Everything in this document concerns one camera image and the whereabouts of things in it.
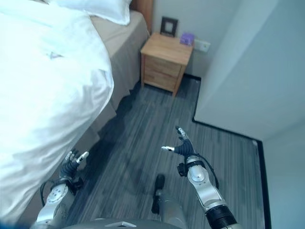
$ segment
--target gray carpet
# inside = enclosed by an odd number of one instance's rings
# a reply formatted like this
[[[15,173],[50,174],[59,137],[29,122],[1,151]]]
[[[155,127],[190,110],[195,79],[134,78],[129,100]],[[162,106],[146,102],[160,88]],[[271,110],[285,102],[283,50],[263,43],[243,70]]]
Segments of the gray carpet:
[[[68,225],[95,218],[158,219],[151,213],[153,185],[157,174],[164,173],[165,189],[181,203],[189,228],[209,229],[193,187],[177,173],[183,157],[160,150],[163,145],[180,144],[174,129],[180,125],[214,167],[220,192],[237,221],[245,229],[264,228],[257,146],[192,122],[199,87],[199,81],[184,77],[172,98],[170,92],[136,85],[91,150],[81,175],[85,186],[77,194]]]

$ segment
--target robotic hand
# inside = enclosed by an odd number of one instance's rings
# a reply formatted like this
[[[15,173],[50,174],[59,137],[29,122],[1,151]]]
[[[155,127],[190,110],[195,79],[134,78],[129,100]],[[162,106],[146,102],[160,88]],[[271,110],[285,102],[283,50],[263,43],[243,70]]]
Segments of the robotic hand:
[[[183,144],[178,147],[163,146],[162,149],[175,152],[184,156],[184,163],[181,163],[177,169],[182,177],[188,177],[190,183],[194,186],[198,199],[201,203],[205,216],[207,217],[212,229],[241,229],[237,224],[233,214],[229,210],[227,203],[218,191],[218,180],[215,176],[216,187],[209,179],[209,174],[205,169],[205,158],[195,152],[195,149],[182,128],[176,126],[179,139]],[[206,161],[212,173],[214,171],[211,165]]]
[[[78,181],[74,181],[77,169],[82,160],[88,157],[89,152],[85,152],[79,157],[76,157],[77,154],[77,150],[72,150],[65,157],[61,166],[59,179],[54,182],[46,203],[43,201],[43,188],[41,189],[43,208],[30,229],[63,228],[76,191],[83,186],[82,179],[79,178]]]

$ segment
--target nightstand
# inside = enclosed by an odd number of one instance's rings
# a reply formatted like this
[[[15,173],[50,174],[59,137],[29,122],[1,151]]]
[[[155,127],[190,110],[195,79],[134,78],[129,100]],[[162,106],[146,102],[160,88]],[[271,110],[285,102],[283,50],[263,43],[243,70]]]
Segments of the nightstand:
[[[180,44],[180,39],[154,33],[141,50],[141,84],[150,84],[176,96],[192,46]]]

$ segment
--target white duvet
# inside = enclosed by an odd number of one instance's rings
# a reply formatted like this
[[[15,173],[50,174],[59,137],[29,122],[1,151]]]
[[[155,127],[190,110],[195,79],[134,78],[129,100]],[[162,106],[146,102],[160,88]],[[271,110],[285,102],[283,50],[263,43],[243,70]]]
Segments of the white duvet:
[[[0,221],[14,223],[108,103],[104,44],[83,12],[0,0]]]

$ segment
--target tissue box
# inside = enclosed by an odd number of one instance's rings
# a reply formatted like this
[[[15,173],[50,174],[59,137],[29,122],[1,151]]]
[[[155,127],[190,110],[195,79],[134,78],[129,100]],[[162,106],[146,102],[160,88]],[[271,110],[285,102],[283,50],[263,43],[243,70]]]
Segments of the tissue box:
[[[195,40],[195,36],[194,36],[194,34],[191,34],[191,33],[184,33],[180,37],[181,44],[186,44],[186,45],[190,45],[190,46],[193,45],[194,40]]]

